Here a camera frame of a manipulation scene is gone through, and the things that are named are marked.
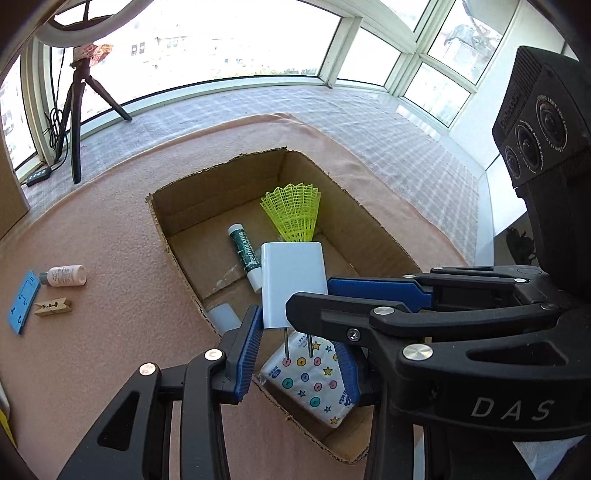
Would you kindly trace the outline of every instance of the plastic shuttlecock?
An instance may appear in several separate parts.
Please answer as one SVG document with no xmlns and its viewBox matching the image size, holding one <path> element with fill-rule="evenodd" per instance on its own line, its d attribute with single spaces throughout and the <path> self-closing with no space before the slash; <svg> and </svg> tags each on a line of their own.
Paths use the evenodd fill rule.
<svg viewBox="0 0 591 480">
<path fill-rule="evenodd" d="M 312 185 L 277 187 L 261 206 L 286 242 L 311 242 L 318 217 L 320 192 Z"/>
</svg>

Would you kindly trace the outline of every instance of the checkered tablecloth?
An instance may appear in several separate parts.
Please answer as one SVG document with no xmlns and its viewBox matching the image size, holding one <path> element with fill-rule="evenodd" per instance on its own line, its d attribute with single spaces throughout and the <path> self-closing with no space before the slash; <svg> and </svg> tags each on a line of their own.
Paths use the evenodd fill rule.
<svg viewBox="0 0 591 480">
<path fill-rule="evenodd" d="M 131 123 L 118 122 L 83 140 L 83 183 L 183 134 L 244 116 L 287 112 L 353 152 L 436 225 L 472 264 L 478 180 L 439 143 L 397 114 L 397 106 L 392 97 L 323 86 L 257 87 L 183 100 L 137 115 Z M 75 188 L 68 165 L 35 188 L 25 188 L 31 212 L 11 235 L 24 231 Z"/>
</svg>

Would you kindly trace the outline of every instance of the silver rivet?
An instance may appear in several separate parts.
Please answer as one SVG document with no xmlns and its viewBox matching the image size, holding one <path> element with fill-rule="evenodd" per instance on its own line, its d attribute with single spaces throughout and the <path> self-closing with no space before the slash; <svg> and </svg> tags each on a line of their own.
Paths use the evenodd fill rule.
<svg viewBox="0 0 591 480">
<path fill-rule="evenodd" d="M 147 377 L 148 375 L 152 375 L 156 371 L 156 365 L 154 364 L 143 364 L 139 368 L 139 373 L 143 376 Z"/>
<path fill-rule="evenodd" d="M 374 308 L 374 313 L 376 315 L 390 315 L 394 313 L 394 309 L 392 307 L 376 307 Z"/>
<path fill-rule="evenodd" d="M 427 358 L 431 358 L 433 354 L 433 349 L 425 345 L 423 343 L 414 343 L 412 345 L 407 345 L 402 350 L 402 354 L 405 358 L 409 360 L 415 360 L 416 362 L 420 362 L 421 360 L 426 360 Z"/>
<path fill-rule="evenodd" d="M 350 328 L 347 330 L 347 337 L 352 342 L 359 342 L 359 340 L 361 340 L 361 333 L 359 330 L 357 330 L 357 328 Z"/>
<path fill-rule="evenodd" d="M 222 351 L 218 350 L 217 348 L 212 348 L 211 350 L 205 352 L 205 358 L 207 358 L 211 362 L 213 362 L 214 360 L 220 360 L 222 355 Z"/>
</svg>

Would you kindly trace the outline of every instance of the blue card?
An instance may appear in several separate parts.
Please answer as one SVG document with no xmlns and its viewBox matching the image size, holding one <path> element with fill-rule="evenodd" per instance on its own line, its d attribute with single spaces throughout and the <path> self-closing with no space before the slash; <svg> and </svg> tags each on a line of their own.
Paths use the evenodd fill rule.
<svg viewBox="0 0 591 480">
<path fill-rule="evenodd" d="M 29 270 L 8 312 L 8 323 L 18 334 L 21 333 L 22 326 L 27 319 L 29 310 L 31 310 L 31 305 L 33 305 L 33 300 L 35 300 L 40 285 L 39 279 Z"/>
</svg>

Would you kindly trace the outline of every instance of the pink felt mat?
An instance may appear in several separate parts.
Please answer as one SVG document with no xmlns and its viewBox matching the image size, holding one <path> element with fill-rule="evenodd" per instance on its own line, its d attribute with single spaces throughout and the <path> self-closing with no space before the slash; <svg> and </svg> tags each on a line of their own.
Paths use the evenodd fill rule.
<svg viewBox="0 0 591 480">
<path fill-rule="evenodd" d="M 73 311 L 30 315 L 17 337 L 0 322 L 0 379 L 11 402 L 19 450 L 41 480 L 53 480 L 107 403 L 146 361 L 188 362 L 218 342 L 184 290 L 145 204 L 149 193 L 240 153 L 282 147 L 310 158 L 351 162 L 336 179 L 421 269 L 465 265 L 451 242 L 386 185 L 367 192 L 368 169 L 349 151 L 286 114 L 257 115 L 190 134 L 118 164 L 53 206 L 0 258 L 0 307 L 7 311 L 24 276 L 83 264 L 84 287 L 42 287 L 37 300 L 66 296 Z M 232 478 L 361 479 L 365 460 L 332 459 L 286 422 L 256 388 L 223 408 Z M 178 478 L 178 454 L 171 478 Z"/>
</svg>

